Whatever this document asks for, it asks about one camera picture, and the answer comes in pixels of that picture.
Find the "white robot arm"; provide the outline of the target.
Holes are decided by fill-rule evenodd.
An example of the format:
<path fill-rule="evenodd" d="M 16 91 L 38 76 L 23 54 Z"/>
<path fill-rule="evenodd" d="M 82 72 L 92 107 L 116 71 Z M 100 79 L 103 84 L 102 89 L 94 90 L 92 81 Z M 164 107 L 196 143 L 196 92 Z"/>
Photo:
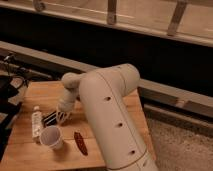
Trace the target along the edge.
<path fill-rule="evenodd" d="M 131 64 L 66 73 L 57 110 L 69 114 L 80 100 L 108 171 L 159 171 L 123 98 L 139 84 Z"/>

